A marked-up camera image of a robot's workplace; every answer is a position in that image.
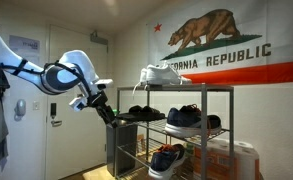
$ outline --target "metal shoe rack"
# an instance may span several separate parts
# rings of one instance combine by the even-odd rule
[[[132,91],[134,87],[119,87],[117,89],[117,109],[120,110],[120,97],[122,91]],[[147,105],[150,104],[150,96],[151,92],[156,91],[174,91],[174,92],[199,92],[201,93],[201,136],[195,137],[200,139],[200,144],[194,143],[191,138],[176,138],[180,139],[185,142],[193,143],[196,146],[201,148],[201,179],[207,179],[207,141],[213,139],[223,133],[229,133],[229,166],[230,166],[230,179],[234,178],[234,88],[231,86],[220,86],[220,85],[211,85],[211,84],[192,84],[192,85],[162,85],[162,86],[154,86],[154,85],[147,85],[139,86],[136,88],[138,91],[145,91],[147,93]],[[207,138],[207,102],[208,102],[208,93],[209,92],[228,92],[229,94],[229,129],[222,129],[220,133],[214,136],[210,136]],[[151,155],[162,145],[171,142],[171,136],[166,134],[164,131],[164,127],[166,124],[166,119],[158,120],[158,121],[151,121],[151,122],[137,122],[126,124],[125,126],[129,126],[132,124],[137,124],[139,127],[146,128],[146,138],[145,138],[145,147],[139,142],[133,142],[124,145],[118,145],[116,141],[115,152],[118,154],[118,151],[125,153],[127,156],[133,158],[138,162],[139,166],[135,166],[134,169],[127,171],[122,174],[116,174],[116,179],[140,179],[138,175],[142,175],[145,179],[148,174],[148,168],[150,166]],[[152,139],[149,137],[149,131],[154,131],[157,133],[161,133],[166,136],[166,142],[160,142],[158,140]],[[118,164],[118,157],[115,155],[115,172]],[[189,176],[189,168],[188,166],[183,166],[184,169],[179,169],[177,173],[172,176],[171,179],[190,179]]]

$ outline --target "ceiling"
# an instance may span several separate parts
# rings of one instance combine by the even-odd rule
[[[3,0],[62,21],[114,35],[169,0]]]

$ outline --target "red star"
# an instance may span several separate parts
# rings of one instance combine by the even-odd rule
[[[161,26],[162,26],[162,24],[158,24],[158,23],[157,23],[157,26],[154,27],[155,32],[156,32],[156,31],[160,31],[160,27],[161,27]]]

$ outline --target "shoe rack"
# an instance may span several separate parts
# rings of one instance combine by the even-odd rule
[[[123,91],[133,91],[134,87],[119,87],[117,88],[117,110],[120,112],[120,101]],[[170,92],[198,92],[201,96],[201,135],[196,137],[200,139],[200,143],[196,143],[192,141],[192,138],[176,138],[183,142],[192,143],[197,147],[200,147],[201,149],[201,159],[200,159],[200,166],[201,166],[201,178],[207,179],[207,141],[220,136],[221,134],[228,133],[229,134],[229,167],[230,167],[230,179],[235,179],[235,173],[234,173],[234,88],[231,86],[221,86],[221,85],[211,85],[211,84],[191,84],[191,85],[147,85],[145,86],[139,86],[136,88],[136,91],[143,91],[146,93],[146,101],[147,105],[150,104],[150,97],[153,92],[158,91],[170,91]],[[229,125],[228,129],[223,128],[221,132],[219,132],[216,135],[211,135],[207,137],[207,104],[208,104],[208,94],[210,92],[226,92],[226,94],[229,96]],[[128,144],[120,144],[118,141],[116,141],[115,144],[115,154],[124,153],[127,155],[127,157],[134,159],[138,165],[135,165],[134,168],[127,170],[125,173],[115,173],[116,179],[135,179],[138,175],[141,175],[143,179],[147,179],[148,175],[148,168],[150,166],[151,161],[151,155],[159,148],[162,144],[169,144],[171,143],[171,138],[169,134],[166,134],[164,131],[166,124],[166,119],[163,120],[157,120],[157,121],[150,121],[150,122],[134,122],[134,123],[126,123],[124,126],[119,126],[118,128],[130,126],[130,125],[137,125],[138,127],[142,127],[146,129],[146,135],[143,142],[136,141],[136,142],[130,142]],[[160,133],[164,136],[166,136],[166,141],[161,142],[159,140],[153,139],[149,136],[150,131],[154,131],[156,133]],[[119,137],[120,131],[116,131],[116,136]],[[118,171],[118,160],[119,157],[115,155],[115,172]],[[189,175],[189,172],[187,172],[187,169],[185,170],[186,173],[180,173],[177,172],[174,177],[171,179],[191,179],[186,177]]]

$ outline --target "bear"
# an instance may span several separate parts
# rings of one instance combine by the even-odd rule
[[[231,38],[240,36],[236,28],[233,13],[226,9],[216,9],[200,18],[192,18],[174,32],[168,45],[176,45],[183,40],[178,51],[184,49],[191,41],[195,46],[201,45],[200,37],[206,35],[206,44],[212,42],[220,33],[232,35]]]

